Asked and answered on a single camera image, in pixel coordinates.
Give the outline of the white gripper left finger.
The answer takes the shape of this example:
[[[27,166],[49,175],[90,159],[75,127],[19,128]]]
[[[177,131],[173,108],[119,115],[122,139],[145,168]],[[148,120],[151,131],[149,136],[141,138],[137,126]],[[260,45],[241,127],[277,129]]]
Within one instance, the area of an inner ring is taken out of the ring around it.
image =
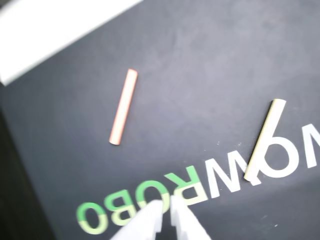
[[[163,201],[152,200],[117,233],[111,240],[155,240],[162,230]]]

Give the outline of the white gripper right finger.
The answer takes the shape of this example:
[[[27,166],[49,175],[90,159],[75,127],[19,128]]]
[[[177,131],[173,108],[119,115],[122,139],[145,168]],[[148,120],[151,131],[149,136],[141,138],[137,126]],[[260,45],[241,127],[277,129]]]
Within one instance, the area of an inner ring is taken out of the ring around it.
[[[170,221],[176,229],[177,240],[211,240],[197,217],[179,196],[170,197]]]

